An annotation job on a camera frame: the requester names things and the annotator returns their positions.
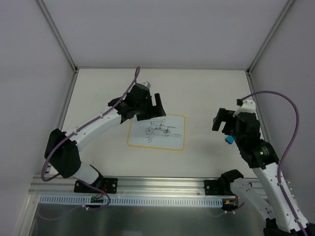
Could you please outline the blue whiteboard eraser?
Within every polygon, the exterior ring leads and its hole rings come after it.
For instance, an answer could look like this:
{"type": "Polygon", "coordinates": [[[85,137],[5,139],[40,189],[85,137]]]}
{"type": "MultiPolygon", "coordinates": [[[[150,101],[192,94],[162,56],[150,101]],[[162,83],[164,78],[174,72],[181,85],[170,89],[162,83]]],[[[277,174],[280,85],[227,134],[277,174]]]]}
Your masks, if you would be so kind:
{"type": "Polygon", "coordinates": [[[234,138],[231,135],[229,135],[229,136],[226,136],[225,141],[231,145],[234,143],[234,138]]]}

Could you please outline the yellow-framed small whiteboard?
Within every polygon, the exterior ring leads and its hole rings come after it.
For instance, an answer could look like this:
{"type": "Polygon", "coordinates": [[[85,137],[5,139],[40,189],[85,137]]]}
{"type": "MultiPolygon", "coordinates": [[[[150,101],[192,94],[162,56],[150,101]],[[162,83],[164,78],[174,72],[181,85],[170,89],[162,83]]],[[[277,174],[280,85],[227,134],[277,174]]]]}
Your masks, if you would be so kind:
{"type": "Polygon", "coordinates": [[[182,151],[185,148],[186,119],[183,115],[167,114],[130,123],[127,144],[135,148],[182,151]]]}

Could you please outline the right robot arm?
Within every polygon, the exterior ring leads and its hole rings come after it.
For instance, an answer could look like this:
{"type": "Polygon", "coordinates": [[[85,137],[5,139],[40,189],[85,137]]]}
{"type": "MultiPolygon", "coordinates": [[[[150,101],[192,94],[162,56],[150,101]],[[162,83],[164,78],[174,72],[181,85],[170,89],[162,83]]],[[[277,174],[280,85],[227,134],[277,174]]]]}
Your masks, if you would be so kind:
{"type": "Polygon", "coordinates": [[[241,157],[259,179],[268,200],[251,189],[236,169],[225,172],[213,184],[218,193],[235,195],[245,206],[255,209],[265,221],[266,236],[313,236],[315,225],[310,223],[294,202],[279,170],[280,162],[272,145],[260,137],[260,122],[253,110],[240,112],[220,108],[213,119],[213,131],[231,135],[241,157]]]}

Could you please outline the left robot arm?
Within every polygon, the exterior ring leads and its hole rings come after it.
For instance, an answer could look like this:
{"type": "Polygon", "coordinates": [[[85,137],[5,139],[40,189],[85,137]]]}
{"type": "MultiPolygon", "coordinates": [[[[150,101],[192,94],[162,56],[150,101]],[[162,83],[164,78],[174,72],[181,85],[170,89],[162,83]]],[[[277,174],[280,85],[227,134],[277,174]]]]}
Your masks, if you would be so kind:
{"type": "Polygon", "coordinates": [[[166,115],[159,93],[150,94],[149,84],[134,84],[122,97],[111,100],[104,111],[85,124],[68,131],[50,133],[44,157],[63,178],[75,178],[91,192],[101,190],[103,175],[91,164],[81,161],[80,152],[94,138],[126,120],[149,120],[166,115]]]}

